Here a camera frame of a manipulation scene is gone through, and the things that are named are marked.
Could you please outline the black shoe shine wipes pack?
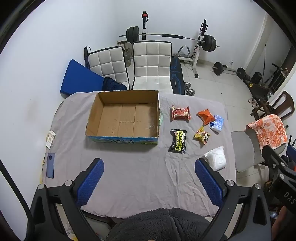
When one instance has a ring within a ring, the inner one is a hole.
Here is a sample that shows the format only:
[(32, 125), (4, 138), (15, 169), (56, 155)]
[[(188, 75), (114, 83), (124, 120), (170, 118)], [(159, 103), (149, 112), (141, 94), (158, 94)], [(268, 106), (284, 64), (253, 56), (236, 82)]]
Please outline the black shoe shine wipes pack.
[(169, 147), (169, 152), (185, 154), (186, 153), (186, 130), (172, 129), (173, 142)]

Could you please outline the white plastic bag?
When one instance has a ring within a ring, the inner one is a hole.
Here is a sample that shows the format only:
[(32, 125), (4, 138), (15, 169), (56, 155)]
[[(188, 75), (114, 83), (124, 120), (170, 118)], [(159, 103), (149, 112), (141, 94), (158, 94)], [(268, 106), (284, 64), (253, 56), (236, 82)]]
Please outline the white plastic bag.
[(224, 146), (212, 149), (205, 153), (204, 156), (214, 171), (219, 171), (226, 167), (227, 162), (224, 154)]

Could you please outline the grey chair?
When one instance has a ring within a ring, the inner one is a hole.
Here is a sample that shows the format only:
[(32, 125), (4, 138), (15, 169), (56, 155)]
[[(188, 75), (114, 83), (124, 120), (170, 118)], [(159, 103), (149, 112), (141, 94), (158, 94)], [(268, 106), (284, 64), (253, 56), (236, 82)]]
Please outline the grey chair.
[(236, 172), (241, 173), (247, 169), (264, 162), (259, 147), (259, 141), (254, 130), (231, 132), (235, 155)]

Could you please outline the dark blue cloth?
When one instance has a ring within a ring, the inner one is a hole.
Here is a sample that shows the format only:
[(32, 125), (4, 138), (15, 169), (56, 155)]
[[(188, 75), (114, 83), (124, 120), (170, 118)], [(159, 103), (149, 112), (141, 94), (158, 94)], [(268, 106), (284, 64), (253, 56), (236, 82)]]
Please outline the dark blue cloth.
[(127, 87), (110, 77), (104, 77), (102, 91), (127, 90)]

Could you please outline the blue smartphone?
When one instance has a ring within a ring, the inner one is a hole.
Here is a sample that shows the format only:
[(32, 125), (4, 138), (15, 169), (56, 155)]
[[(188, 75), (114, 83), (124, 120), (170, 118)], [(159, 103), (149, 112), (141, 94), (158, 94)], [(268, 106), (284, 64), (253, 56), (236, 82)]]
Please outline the blue smartphone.
[(47, 178), (54, 178), (54, 160), (55, 160), (55, 154), (54, 153), (48, 153), (47, 155), (47, 166), (46, 166), (46, 177)]

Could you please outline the orange snack bag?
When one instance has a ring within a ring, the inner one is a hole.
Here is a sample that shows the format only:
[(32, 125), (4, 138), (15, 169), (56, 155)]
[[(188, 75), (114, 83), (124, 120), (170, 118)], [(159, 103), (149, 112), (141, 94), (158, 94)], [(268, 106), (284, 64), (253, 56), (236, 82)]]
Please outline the orange snack bag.
[(202, 111), (198, 112), (196, 115), (203, 121), (204, 126), (215, 121), (214, 116), (210, 113), (210, 111), (208, 109), (202, 110)]

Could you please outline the white padded chair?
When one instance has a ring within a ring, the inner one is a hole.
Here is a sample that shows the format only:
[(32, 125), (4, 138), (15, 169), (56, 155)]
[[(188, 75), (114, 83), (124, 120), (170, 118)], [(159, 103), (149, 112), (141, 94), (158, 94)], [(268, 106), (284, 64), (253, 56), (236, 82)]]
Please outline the white padded chair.
[(88, 53), (84, 48), (85, 67), (102, 77), (110, 77), (130, 90), (123, 47), (114, 46)]
[(132, 44), (134, 80), (132, 90), (173, 93), (171, 50), (168, 41), (139, 41)]

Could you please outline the orange floral towel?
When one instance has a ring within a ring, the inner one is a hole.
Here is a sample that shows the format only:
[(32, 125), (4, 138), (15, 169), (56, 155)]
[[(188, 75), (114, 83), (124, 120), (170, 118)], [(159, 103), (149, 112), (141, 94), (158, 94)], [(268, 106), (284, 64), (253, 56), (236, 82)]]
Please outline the orange floral towel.
[(269, 114), (246, 125), (246, 129), (255, 131), (260, 150), (270, 146), (274, 150), (288, 143), (285, 126), (276, 114)]

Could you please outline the blue foam mat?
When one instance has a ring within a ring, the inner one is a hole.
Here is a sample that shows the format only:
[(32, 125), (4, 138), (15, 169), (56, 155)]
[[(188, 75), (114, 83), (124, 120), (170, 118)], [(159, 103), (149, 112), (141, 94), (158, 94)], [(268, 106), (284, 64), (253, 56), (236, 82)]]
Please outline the blue foam mat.
[(101, 91), (103, 81), (103, 77), (72, 59), (66, 69), (60, 93), (69, 96), (76, 92)]

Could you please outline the red snack packet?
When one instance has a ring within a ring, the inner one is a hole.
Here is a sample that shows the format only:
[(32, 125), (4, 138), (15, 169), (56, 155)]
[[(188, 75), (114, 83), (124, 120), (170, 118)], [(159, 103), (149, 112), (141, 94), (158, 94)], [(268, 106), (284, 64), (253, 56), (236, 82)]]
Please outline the red snack packet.
[(174, 120), (184, 120), (190, 121), (191, 114), (189, 107), (186, 108), (176, 108), (174, 105), (171, 106), (171, 121)]

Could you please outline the yellow snack bag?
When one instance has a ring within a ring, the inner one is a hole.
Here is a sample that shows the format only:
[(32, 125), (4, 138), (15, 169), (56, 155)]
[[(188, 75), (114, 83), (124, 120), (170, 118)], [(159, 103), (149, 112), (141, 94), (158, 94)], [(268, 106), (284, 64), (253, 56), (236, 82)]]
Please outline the yellow snack bag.
[(210, 134), (201, 126), (194, 135), (194, 139), (199, 140), (203, 145), (206, 145)]

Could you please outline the white padded chair right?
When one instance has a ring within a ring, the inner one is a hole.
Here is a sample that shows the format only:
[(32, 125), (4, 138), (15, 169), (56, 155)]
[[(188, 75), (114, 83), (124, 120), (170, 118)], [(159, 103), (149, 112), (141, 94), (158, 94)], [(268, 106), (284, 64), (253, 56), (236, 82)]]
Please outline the white padded chair right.
[(139, 41), (132, 44), (134, 80), (132, 90), (173, 93), (171, 50), (168, 41)]

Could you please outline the blue white wipes pack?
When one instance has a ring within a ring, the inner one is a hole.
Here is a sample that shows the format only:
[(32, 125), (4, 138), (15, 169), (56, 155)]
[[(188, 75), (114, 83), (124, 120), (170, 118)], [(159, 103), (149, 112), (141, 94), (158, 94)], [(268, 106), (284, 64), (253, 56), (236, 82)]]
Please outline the blue white wipes pack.
[(214, 115), (214, 120), (210, 122), (210, 129), (216, 133), (220, 133), (222, 131), (224, 124), (224, 118), (219, 115)]

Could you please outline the open cardboard box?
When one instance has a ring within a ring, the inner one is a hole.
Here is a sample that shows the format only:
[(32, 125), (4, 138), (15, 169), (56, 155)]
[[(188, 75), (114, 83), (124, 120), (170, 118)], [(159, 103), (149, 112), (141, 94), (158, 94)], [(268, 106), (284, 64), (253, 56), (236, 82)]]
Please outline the open cardboard box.
[(160, 104), (157, 90), (96, 94), (85, 135), (95, 142), (157, 145)]

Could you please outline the barbell on rack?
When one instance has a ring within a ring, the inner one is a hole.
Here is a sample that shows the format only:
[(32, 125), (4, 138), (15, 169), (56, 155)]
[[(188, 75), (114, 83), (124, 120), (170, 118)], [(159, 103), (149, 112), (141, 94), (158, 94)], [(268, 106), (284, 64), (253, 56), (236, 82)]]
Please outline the barbell on rack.
[(220, 46), (217, 45), (217, 41), (213, 36), (210, 35), (204, 35), (203, 39), (193, 39), (184, 37), (181, 35), (173, 35), (173, 34), (159, 34), (159, 33), (140, 33), (139, 27), (129, 27), (126, 29), (125, 35), (119, 35), (119, 37), (126, 37), (126, 41), (129, 43), (138, 42), (140, 37), (146, 37), (146, 36), (161, 36), (163, 38), (175, 38), (175, 39), (186, 39), (186, 40), (192, 40), (198, 42), (198, 45), (202, 47), (204, 51), (207, 52), (213, 52), (216, 48), (219, 48)]

